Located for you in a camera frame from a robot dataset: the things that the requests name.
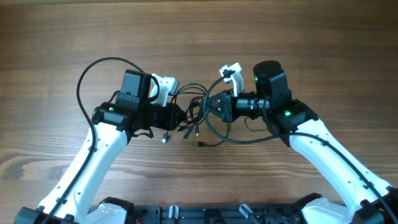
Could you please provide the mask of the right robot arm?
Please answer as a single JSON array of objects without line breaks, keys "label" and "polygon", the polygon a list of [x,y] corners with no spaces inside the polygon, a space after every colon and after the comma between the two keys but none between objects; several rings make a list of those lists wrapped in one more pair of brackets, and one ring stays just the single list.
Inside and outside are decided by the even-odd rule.
[{"label": "right robot arm", "polygon": [[281,139],[308,160],[343,200],[342,205],[320,194],[293,204],[293,223],[397,223],[397,188],[360,163],[327,129],[308,105],[292,97],[282,65],[266,60],[253,68],[255,91],[245,92],[239,63],[220,68],[218,82],[233,88],[207,93],[203,114],[232,123],[240,116],[262,118],[270,136]]}]

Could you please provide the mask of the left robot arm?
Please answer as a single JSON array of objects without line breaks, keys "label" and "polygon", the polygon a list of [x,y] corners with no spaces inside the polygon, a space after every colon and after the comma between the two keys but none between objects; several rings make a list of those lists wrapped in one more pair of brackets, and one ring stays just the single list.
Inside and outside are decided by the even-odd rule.
[{"label": "left robot arm", "polygon": [[21,208],[15,223],[133,223],[131,202],[108,197],[96,210],[90,206],[132,138],[152,138],[152,128],[171,131],[185,120],[185,112],[168,101],[178,85],[172,77],[126,70],[121,89],[94,110],[85,143],[56,187],[37,208]]}]

